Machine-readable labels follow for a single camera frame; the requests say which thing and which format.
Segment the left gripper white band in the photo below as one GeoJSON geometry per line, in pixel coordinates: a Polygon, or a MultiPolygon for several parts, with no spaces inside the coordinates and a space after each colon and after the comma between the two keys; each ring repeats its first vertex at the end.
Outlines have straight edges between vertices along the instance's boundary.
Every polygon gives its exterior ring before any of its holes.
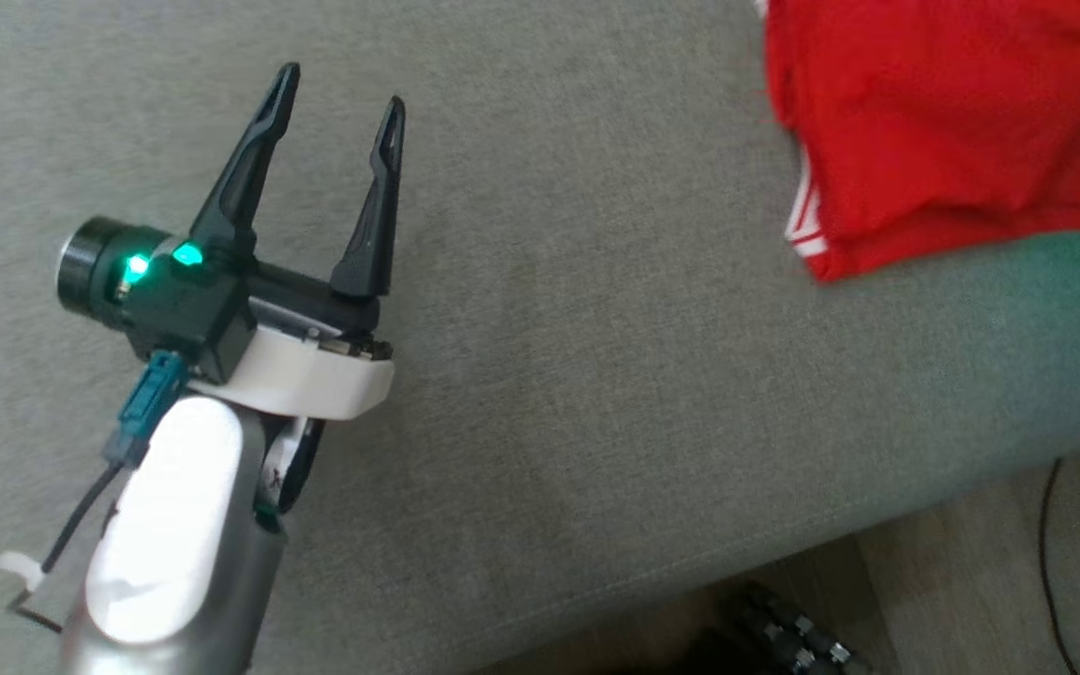
{"type": "MultiPolygon", "coordinates": [[[[253,221],[267,170],[286,133],[301,68],[282,65],[193,219],[204,264],[244,273],[256,256],[253,221]]],[[[193,392],[282,417],[353,420],[382,403],[395,376],[393,346],[374,337],[390,293],[399,219],[406,103],[387,102],[374,137],[372,185],[330,282],[259,264],[249,276],[257,332],[224,384],[193,392]]]]}

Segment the red shorts with white trim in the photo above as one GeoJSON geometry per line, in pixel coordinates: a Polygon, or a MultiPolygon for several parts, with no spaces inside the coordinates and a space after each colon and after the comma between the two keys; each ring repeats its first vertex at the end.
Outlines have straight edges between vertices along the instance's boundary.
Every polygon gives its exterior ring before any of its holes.
{"type": "Polygon", "coordinates": [[[819,283],[1080,233],[1080,0],[753,0],[819,283]]]}

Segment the grey sofa seat cushion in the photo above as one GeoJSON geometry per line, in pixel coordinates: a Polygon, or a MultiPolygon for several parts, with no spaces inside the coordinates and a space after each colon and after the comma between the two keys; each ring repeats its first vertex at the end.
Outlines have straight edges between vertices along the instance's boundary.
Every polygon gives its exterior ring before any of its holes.
{"type": "MultiPolygon", "coordinates": [[[[136,380],[94,215],[183,233],[287,60],[259,256],[326,275],[407,104],[390,399],[330,427],[253,675],[426,675],[1080,450],[1080,235],[819,286],[750,0],[0,0],[0,552],[136,380]]],[[[0,675],[57,639],[5,611],[0,675]]]]}

